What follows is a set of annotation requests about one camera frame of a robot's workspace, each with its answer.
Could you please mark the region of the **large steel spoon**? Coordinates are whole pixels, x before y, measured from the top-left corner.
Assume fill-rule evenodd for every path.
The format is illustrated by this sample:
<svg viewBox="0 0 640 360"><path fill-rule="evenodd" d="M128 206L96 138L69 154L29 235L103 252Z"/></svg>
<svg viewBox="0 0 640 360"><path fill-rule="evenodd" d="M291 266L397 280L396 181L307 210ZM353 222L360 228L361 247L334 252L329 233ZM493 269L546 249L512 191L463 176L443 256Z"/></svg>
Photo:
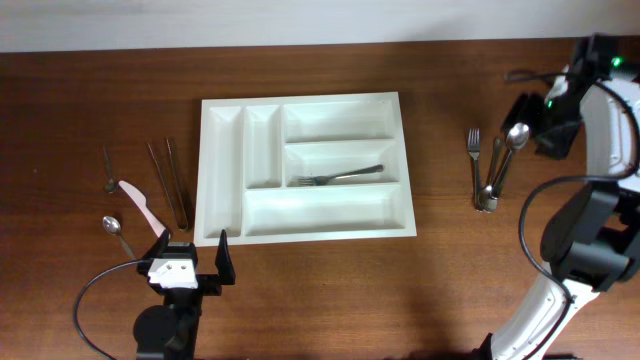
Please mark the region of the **large steel spoon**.
<svg viewBox="0 0 640 360"><path fill-rule="evenodd" d="M493 150L487 181L480 190L478 200L484 212L492 213L497 209L497 200L491 196L492 184L497 174L497 167L503 148L503 141L499 137L493 139Z"/></svg>
<svg viewBox="0 0 640 360"><path fill-rule="evenodd" d="M480 192L480 204L486 212L495 212L498 206L498 199L501 195L509 167L515 153L520 151L528 142L530 128L528 125L518 122L513 125L505 136L506 152L496 176L491 185L487 185Z"/></svg>

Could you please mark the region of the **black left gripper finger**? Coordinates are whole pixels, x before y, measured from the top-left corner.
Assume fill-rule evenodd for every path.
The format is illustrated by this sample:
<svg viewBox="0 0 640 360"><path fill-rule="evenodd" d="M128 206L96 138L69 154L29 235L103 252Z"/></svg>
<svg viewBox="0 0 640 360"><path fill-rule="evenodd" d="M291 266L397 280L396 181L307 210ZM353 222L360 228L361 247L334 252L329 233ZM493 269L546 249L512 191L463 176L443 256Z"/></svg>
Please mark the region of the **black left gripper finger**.
<svg viewBox="0 0 640 360"><path fill-rule="evenodd" d="M165 251L170 240L170 231L165 229L151 248L143 255L144 260L159 258Z"/></svg>
<svg viewBox="0 0 640 360"><path fill-rule="evenodd" d="M227 232L222 230L216 252L215 266L218 270L219 281L222 285L234 285L236 273L229 252Z"/></svg>

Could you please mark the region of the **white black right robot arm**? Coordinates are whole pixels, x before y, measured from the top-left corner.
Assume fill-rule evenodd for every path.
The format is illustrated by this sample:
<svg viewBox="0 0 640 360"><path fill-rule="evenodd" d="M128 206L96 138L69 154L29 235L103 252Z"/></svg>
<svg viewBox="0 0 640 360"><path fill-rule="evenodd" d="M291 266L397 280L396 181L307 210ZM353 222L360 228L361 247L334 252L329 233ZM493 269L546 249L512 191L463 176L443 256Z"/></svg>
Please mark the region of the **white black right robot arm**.
<svg viewBox="0 0 640 360"><path fill-rule="evenodd" d="M541 81L546 95L523 93L494 142L485 184L474 184L474 207L496 210L513 157L527 142L565 159L578 133L587 140L587 172L538 185L518 219L523 253L539 275L512 318L488 334L473 359L545 359L569 321L589 302L639 270L639 66L619 53L619 39L579 39L559 72L513 70L510 83ZM567 183L581 189L547 223L534 257L525 239L528 210L543 191Z"/></svg>

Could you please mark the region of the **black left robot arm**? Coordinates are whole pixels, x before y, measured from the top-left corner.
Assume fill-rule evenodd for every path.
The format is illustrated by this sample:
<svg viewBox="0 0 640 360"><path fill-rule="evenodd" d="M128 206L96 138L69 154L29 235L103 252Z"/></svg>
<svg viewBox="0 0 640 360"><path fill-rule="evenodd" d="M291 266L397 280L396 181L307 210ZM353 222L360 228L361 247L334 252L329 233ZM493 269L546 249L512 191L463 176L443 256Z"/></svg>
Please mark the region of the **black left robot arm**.
<svg viewBox="0 0 640 360"><path fill-rule="evenodd" d="M137 272L163 297L161 305L145 309L136 319L133 336L138 359L193 359L202 315L202 301L219 296L236 282L227 233L220 234L216 274L196 271L198 255L193 243L172 242L163 231L141 257Z"/></svg>

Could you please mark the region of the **steel fork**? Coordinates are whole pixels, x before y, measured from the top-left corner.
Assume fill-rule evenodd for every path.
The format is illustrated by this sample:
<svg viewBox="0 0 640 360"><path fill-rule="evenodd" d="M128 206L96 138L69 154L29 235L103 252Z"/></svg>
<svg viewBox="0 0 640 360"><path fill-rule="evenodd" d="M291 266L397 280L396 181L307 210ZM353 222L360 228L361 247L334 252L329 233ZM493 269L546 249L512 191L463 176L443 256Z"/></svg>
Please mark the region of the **steel fork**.
<svg viewBox="0 0 640 360"><path fill-rule="evenodd" d="M345 178L356 177L360 175L368 175L374 173L380 173L385 170L385 166L383 164L378 164L358 170L341 172L332 175L326 176L310 176L310 177L297 177L295 179L296 183L299 186L324 186L328 185L333 180L340 180Z"/></svg>
<svg viewBox="0 0 640 360"><path fill-rule="evenodd" d="M482 183L480 180L480 167L479 167L479 156L480 156L480 129L472 128L468 131L467 138L467 153L471 158L472 170L473 170L473 197L474 197L474 207L476 210L483 212L484 208L480 203L480 191L482 190Z"/></svg>

